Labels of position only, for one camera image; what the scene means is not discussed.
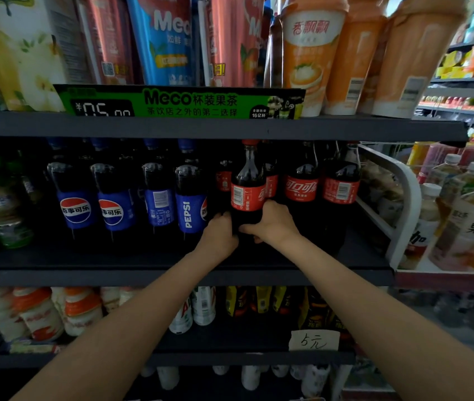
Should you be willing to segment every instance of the handwritten price tag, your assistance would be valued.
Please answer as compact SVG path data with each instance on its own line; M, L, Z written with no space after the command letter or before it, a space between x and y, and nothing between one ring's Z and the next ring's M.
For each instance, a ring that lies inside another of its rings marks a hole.
M327 329L293 330L289 350L337 350L340 335L335 330Z

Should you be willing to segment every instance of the right hand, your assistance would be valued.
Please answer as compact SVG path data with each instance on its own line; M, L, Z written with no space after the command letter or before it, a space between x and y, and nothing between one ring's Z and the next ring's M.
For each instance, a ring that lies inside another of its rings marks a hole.
M256 243L266 242L273 247L287 237L300 234L287 206L272 200L267 200L263 205L263 216L259 223L243 224L239 231L254 235Z

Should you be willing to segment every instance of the blue packaging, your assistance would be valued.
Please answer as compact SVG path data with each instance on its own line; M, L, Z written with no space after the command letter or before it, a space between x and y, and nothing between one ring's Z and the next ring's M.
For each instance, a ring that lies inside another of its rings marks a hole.
M175 195L178 224L185 234L196 234L207 225L206 195Z
M127 0L150 85L192 85L190 0Z
M129 190L110 194L99 192L98 201L108 230L123 231L136 224L133 197Z
M151 225L162 227L174 222L175 206L172 190L146 190L144 196Z
M58 191L57 198L68 228L86 228L97 221L96 200L88 191Z

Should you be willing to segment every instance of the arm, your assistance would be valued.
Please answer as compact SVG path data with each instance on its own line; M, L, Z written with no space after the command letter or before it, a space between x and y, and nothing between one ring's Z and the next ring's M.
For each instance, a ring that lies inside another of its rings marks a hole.
M68 345L11 401L122 400L198 282L237 247L229 213L196 249Z
M474 400L474 351L301 236L286 206L240 230L302 270L404 401Z

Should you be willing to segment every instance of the hand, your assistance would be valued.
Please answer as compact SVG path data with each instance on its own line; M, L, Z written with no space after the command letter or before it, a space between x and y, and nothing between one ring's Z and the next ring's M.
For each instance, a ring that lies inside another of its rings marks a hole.
M272 200L267 200L263 205L260 223L241 225L239 231L254 235L256 243L264 241L273 248L287 237L300 235L287 206Z
M239 239L232 235L232 217L227 211L224 215L216 214L207 224L195 252L213 258L219 264L239 246Z

